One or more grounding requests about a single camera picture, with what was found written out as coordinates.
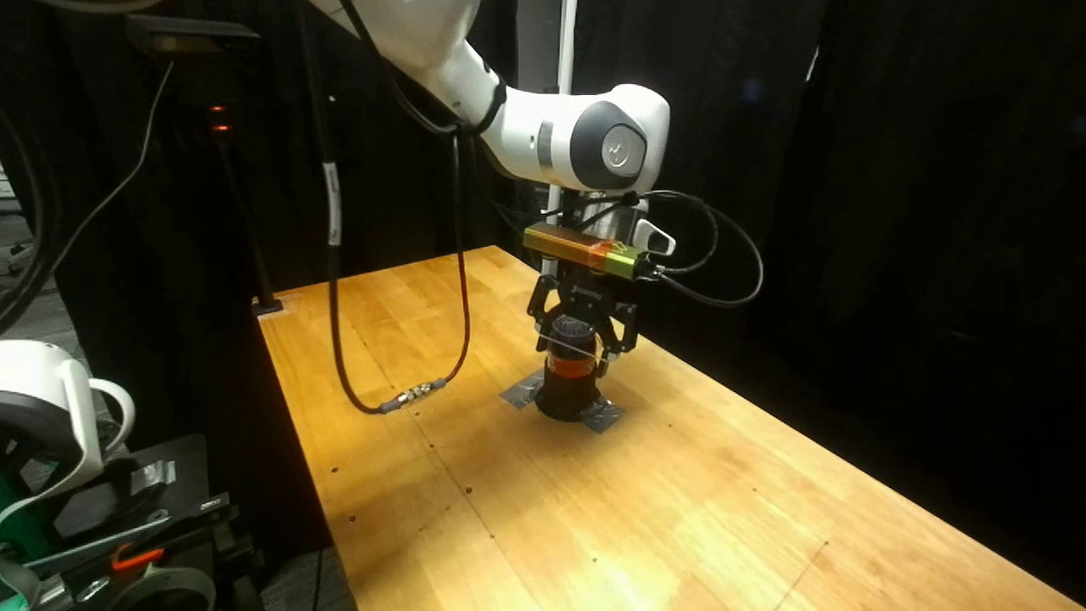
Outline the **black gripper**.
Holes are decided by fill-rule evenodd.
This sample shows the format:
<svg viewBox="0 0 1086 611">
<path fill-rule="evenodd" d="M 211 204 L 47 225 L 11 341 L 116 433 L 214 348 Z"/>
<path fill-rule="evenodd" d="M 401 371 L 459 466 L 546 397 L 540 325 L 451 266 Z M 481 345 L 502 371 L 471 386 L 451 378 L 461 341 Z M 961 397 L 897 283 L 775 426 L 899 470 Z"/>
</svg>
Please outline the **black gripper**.
<svg viewBox="0 0 1086 611">
<path fill-rule="evenodd" d="M 619 303 L 611 285 L 588 272 L 540 275 L 527 312 L 540 351 L 628 354 L 640 345 L 640 307 Z"/>
</svg>

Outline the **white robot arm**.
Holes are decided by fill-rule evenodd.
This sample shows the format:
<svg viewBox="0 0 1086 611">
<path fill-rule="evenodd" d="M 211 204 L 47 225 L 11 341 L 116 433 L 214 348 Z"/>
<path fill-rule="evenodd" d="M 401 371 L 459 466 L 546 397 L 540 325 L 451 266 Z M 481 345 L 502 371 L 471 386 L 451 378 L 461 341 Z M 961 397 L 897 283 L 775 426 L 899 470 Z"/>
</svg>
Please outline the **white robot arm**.
<svg viewBox="0 0 1086 611">
<path fill-rule="evenodd" d="M 308 0 L 404 80 L 459 131 L 481 135 L 518 180 L 577 193 L 643 193 L 659 180 L 670 103 L 643 84 L 601 97 L 523 92 L 469 45 L 478 0 Z"/>
</svg>

